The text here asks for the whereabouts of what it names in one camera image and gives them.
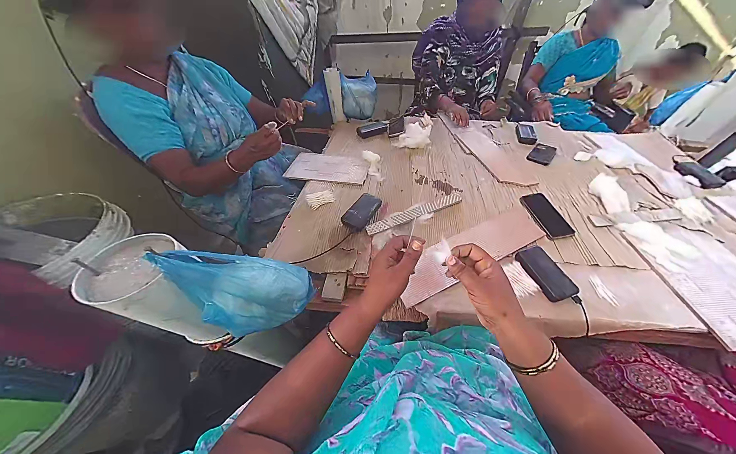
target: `wall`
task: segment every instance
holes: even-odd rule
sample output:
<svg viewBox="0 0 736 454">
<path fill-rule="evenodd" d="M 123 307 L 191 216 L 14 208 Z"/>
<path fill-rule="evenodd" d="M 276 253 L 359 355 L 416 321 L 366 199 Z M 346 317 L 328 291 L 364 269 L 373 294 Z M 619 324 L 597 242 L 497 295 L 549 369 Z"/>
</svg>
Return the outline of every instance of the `wall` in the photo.
<svg viewBox="0 0 736 454">
<path fill-rule="evenodd" d="M 513 0 L 506 2 L 514 5 Z M 591 3 L 533 0 L 525 26 L 548 25 L 555 31 Z M 691 41 L 708 46 L 713 63 L 728 61 L 729 54 L 736 53 L 735 5 L 734 0 L 656 0 L 649 11 L 630 17 L 618 32 L 625 57 L 622 69 L 653 49 Z M 455 6 L 455 0 L 341 0 L 338 33 L 417 32 L 435 17 L 451 14 Z M 345 74 L 364 74 L 370 69 L 375 76 L 412 77 L 414 43 L 337 47 L 335 61 Z M 520 43 L 514 54 L 507 73 L 512 80 L 519 76 L 525 47 L 524 42 Z M 412 100 L 412 87 L 380 86 L 379 90 L 377 117 L 397 115 Z"/>
<path fill-rule="evenodd" d="M 123 207 L 138 231 L 169 232 L 189 246 L 216 244 L 158 179 L 81 124 L 76 91 L 36 1 L 0 0 L 0 205 L 91 192 Z"/>
</svg>

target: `green object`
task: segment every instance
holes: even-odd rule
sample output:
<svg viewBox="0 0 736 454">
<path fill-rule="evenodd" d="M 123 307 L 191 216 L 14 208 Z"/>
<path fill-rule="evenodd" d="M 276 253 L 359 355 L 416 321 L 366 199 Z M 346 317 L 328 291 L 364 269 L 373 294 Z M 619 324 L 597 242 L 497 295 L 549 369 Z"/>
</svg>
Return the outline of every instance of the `green object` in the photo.
<svg viewBox="0 0 736 454">
<path fill-rule="evenodd" d="M 62 402 L 0 399 L 0 451 L 23 432 L 43 432 L 67 405 Z"/>
</svg>

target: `bangle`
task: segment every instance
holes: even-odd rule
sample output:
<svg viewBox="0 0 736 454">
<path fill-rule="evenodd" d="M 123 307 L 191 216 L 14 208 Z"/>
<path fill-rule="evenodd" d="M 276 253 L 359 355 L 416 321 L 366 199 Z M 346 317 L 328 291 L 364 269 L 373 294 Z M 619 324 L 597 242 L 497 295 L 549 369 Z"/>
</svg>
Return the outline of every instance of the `bangle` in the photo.
<svg viewBox="0 0 736 454">
<path fill-rule="evenodd" d="M 539 89 L 538 87 L 534 87 L 534 88 L 531 88 L 530 90 L 528 90 L 528 92 L 524 96 L 524 100 L 525 101 L 530 101 L 530 94 L 533 93 L 534 90 L 538 90 L 538 89 Z"/>
<path fill-rule="evenodd" d="M 553 352 L 550 353 L 550 357 L 547 359 L 547 361 L 544 361 L 542 365 L 536 367 L 522 367 L 508 362 L 507 359 L 505 360 L 505 363 L 511 368 L 511 370 L 518 373 L 519 375 L 526 375 L 529 377 L 534 377 L 545 372 L 552 371 L 555 368 L 556 364 L 558 364 L 558 360 L 561 359 L 562 354 L 560 351 L 558 351 L 558 346 L 553 339 L 550 339 L 550 343 L 553 344 Z"/>
<path fill-rule="evenodd" d="M 356 359 L 359 358 L 359 356 L 353 356 L 352 354 L 348 353 L 348 351 L 346 351 L 343 348 L 343 346 L 340 345 L 339 342 L 337 342 L 337 339 L 334 338 L 334 335 L 332 334 L 332 330 L 331 328 L 329 328 L 329 325 L 331 325 L 331 323 L 326 324 L 326 335 L 328 335 L 328 340 L 332 341 L 332 343 L 334 344 L 334 346 L 337 347 L 337 350 L 339 350 L 340 353 L 356 361 Z"/>
<path fill-rule="evenodd" d="M 225 153 L 225 163 L 227 164 L 227 168 L 234 171 L 234 173 L 242 174 L 244 175 L 244 172 L 240 172 L 239 170 L 236 170 L 233 165 L 231 164 L 231 161 L 228 159 L 228 157 L 231 156 L 231 153 L 233 153 L 233 150 L 228 150 L 227 153 Z"/>
</svg>

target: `turquoise saree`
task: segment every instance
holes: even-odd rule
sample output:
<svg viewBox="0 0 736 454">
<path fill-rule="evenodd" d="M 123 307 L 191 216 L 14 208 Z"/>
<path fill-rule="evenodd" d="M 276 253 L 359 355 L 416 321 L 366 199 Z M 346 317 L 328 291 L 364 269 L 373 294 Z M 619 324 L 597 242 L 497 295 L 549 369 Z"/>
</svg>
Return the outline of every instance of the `turquoise saree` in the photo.
<svg viewBox="0 0 736 454">
<path fill-rule="evenodd" d="M 620 44 L 612 38 L 600 38 L 578 47 L 573 32 L 563 32 L 544 43 L 533 61 L 541 63 L 546 71 L 539 90 L 549 95 L 555 120 L 564 129 L 612 132 L 590 113 L 591 100 L 569 95 L 590 91 L 615 69 L 619 58 Z"/>
</svg>

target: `necklace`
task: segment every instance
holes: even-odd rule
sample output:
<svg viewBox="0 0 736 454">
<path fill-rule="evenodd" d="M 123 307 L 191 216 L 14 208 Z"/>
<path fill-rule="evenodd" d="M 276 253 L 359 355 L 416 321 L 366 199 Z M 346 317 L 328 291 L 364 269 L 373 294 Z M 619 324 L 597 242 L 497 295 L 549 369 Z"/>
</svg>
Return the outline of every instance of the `necklace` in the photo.
<svg viewBox="0 0 736 454">
<path fill-rule="evenodd" d="M 151 77 L 151 76 L 147 76 L 146 74 L 140 72 L 138 69 L 135 69 L 135 68 L 133 68 L 131 66 L 124 66 L 124 67 L 127 68 L 127 69 L 130 69 L 133 73 L 136 73 L 139 76 L 144 77 L 144 78 L 147 78 L 147 79 L 149 79 L 149 80 L 151 80 L 153 82 L 157 82 L 157 83 L 161 84 L 163 86 L 163 88 L 168 89 L 168 87 L 166 87 L 166 84 L 163 83 L 163 82 L 161 82 L 161 81 L 159 81 L 158 79 L 156 79 L 154 77 Z"/>
</svg>

